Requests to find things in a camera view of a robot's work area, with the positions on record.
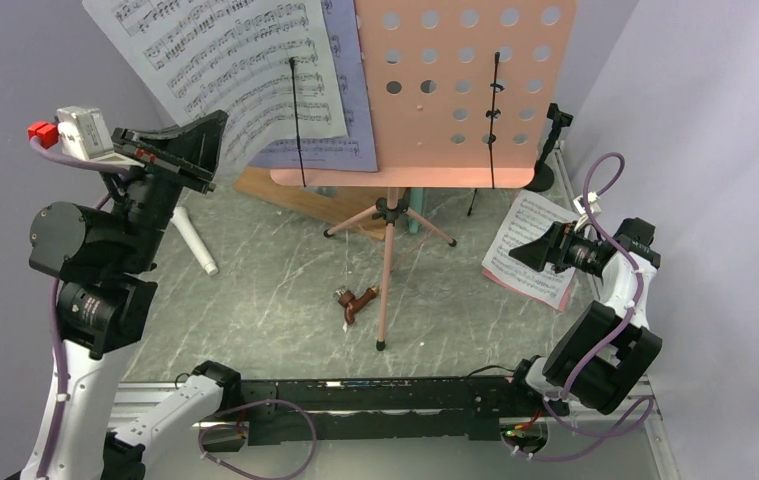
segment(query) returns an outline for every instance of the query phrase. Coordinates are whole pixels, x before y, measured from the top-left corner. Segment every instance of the pink music stand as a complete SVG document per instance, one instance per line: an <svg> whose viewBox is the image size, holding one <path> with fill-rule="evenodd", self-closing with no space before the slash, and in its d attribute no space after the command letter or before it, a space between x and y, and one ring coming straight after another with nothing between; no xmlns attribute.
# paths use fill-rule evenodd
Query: pink music stand
<svg viewBox="0 0 759 480"><path fill-rule="evenodd" d="M312 186L388 187L377 204L394 210L399 188L492 186L488 154L494 53L501 53L494 122L494 186L521 188L534 174L538 138L556 87L575 0L355 0L361 27L379 171L305 170ZM271 171L302 185L298 169ZM371 207L327 236L378 211ZM407 212L451 245L455 240ZM394 224L385 234L378 350L385 348Z"/></svg>

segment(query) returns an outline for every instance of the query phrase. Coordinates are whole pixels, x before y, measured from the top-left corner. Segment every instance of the brown faucet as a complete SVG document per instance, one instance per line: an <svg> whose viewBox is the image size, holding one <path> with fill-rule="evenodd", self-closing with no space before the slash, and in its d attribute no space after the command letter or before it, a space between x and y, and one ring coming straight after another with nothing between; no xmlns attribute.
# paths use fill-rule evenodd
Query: brown faucet
<svg viewBox="0 0 759 480"><path fill-rule="evenodd" d="M347 290L347 287L340 287L335 290L334 297L338 304L344 307L344 321L347 322L347 325L352 325L355 322L355 314L360 312L378 294L379 287L373 286L365 290L361 298L355 298L355 294Z"/></svg>

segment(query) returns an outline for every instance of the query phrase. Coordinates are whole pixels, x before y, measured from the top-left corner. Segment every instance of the red plug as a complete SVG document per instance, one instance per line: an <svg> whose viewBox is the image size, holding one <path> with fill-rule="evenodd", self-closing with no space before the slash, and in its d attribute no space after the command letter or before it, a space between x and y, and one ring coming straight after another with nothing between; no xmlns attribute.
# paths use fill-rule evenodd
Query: red plug
<svg viewBox="0 0 759 480"><path fill-rule="evenodd" d="M29 127L29 140L37 136L43 148L49 148L58 143L58 126L49 122L35 122Z"/></svg>

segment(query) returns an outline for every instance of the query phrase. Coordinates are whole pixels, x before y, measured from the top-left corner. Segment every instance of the sheet music on floor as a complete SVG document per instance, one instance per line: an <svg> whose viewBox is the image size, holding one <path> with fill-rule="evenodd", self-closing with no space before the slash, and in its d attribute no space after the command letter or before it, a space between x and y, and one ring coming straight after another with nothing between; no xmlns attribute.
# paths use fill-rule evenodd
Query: sheet music on floor
<svg viewBox="0 0 759 480"><path fill-rule="evenodd" d="M338 73L338 87L349 136L303 140L306 168L375 172L376 146L367 98L367 81L361 61L361 45L353 0L323 0L323 17ZM251 165L267 168L299 166L295 140L279 140L261 151Z"/></svg>
<svg viewBox="0 0 759 480"><path fill-rule="evenodd" d="M177 124L229 114L221 171L300 135L347 134L321 0L84 0L96 24Z"/></svg>
<svg viewBox="0 0 759 480"><path fill-rule="evenodd" d="M521 190L482 260L485 276L510 290L564 311L575 269L556 275L548 265L547 269L538 273L509 257L509 250L537 240L553 222L572 222L578 218L576 213L541 195Z"/></svg>

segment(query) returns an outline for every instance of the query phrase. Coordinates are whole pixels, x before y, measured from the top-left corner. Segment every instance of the white tube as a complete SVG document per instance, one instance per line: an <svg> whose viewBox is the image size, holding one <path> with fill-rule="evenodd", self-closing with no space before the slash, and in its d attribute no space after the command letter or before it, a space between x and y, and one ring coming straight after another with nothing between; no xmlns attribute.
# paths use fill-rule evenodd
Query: white tube
<svg viewBox="0 0 759 480"><path fill-rule="evenodd" d="M216 275L220 269L217 268L217 264L214 263L214 259L211 258L211 254L208 253L208 249L205 248L205 244L202 243L202 239L199 238L199 234L196 233L196 229L193 228L190 219L188 219L188 211L185 207L176 207L173 209L173 218L170 219L170 223L179 229L179 233L182 234L182 238L185 239L185 243L190 247L196 260L205 269L205 273L209 275Z"/></svg>

